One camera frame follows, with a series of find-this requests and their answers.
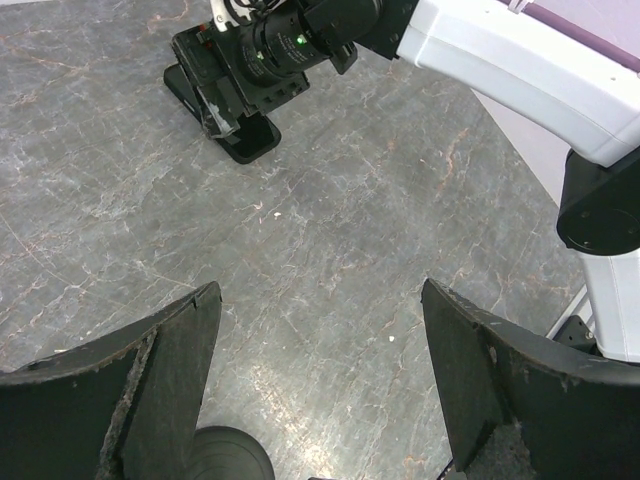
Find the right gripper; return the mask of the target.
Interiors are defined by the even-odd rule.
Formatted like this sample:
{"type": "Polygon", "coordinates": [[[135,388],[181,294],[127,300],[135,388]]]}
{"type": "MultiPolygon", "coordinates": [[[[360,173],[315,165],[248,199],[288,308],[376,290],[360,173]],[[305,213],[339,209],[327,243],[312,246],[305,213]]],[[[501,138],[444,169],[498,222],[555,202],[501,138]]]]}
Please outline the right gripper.
{"type": "Polygon", "coordinates": [[[198,86],[200,121],[210,138],[227,138],[242,114],[266,115],[310,88],[303,73],[278,77],[267,70],[267,53],[245,45],[250,37],[247,28],[199,25],[172,38],[179,64],[198,86]]]}

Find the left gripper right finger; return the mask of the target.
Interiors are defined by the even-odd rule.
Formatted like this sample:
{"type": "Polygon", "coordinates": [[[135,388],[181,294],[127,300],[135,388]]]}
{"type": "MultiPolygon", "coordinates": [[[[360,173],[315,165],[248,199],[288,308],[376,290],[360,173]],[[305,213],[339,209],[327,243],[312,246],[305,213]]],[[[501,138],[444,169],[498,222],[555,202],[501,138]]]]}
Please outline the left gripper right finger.
{"type": "Polygon", "coordinates": [[[421,303],[457,470],[492,444],[537,479],[638,478],[638,366],[537,335],[433,279],[421,303]]]}

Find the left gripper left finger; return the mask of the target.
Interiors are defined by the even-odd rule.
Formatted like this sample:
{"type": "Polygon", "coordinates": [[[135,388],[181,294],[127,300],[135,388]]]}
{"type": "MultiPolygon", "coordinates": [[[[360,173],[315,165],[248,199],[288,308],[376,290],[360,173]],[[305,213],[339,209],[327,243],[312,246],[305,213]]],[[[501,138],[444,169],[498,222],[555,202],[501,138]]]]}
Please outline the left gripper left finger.
{"type": "Polygon", "coordinates": [[[4,479],[182,479],[221,320],[205,284],[1,375],[4,479]]]}

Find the black phone stand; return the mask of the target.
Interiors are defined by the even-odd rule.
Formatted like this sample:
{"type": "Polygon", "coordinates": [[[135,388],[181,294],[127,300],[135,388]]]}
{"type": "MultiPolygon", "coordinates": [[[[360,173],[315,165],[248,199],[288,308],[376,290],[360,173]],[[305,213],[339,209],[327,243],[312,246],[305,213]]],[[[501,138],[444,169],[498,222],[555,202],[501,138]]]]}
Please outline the black phone stand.
{"type": "Polygon", "coordinates": [[[248,433],[226,426],[196,431],[185,471],[186,479],[274,480],[271,460],[248,433]]]}

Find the black smartphone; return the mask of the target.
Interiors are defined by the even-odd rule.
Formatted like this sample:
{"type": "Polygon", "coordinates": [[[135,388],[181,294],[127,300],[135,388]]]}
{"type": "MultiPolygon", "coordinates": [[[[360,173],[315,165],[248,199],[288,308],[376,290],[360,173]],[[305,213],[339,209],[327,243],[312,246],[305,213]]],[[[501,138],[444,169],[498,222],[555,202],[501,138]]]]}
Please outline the black smartphone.
{"type": "Polygon", "coordinates": [[[164,83],[174,96],[190,111],[205,131],[236,162],[247,165],[278,146],[281,133],[275,124],[259,113],[239,118],[240,128],[226,138],[213,138],[205,129],[201,109],[193,88],[178,64],[164,70],[164,83]]]}

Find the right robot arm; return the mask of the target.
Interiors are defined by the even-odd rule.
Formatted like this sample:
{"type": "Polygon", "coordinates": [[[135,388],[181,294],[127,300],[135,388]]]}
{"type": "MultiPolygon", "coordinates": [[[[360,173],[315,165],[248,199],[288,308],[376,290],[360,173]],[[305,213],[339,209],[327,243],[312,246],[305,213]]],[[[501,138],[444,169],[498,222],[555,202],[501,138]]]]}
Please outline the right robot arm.
{"type": "Polygon", "coordinates": [[[215,1],[176,34],[170,91],[229,156],[280,142],[270,113],[360,48],[445,74],[570,148],[557,232],[581,257],[603,356],[639,359],[639,61],[531,1],[215,1]]]}

